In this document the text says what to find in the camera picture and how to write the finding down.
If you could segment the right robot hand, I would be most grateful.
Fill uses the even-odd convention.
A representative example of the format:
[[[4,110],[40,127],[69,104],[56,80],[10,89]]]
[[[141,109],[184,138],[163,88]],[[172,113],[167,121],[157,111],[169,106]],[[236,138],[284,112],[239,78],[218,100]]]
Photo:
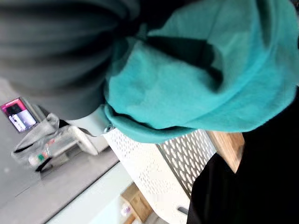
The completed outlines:
[[[62,119],[104,104],[117,40],[160,27],[186,0],[3,0],[0,76]]]

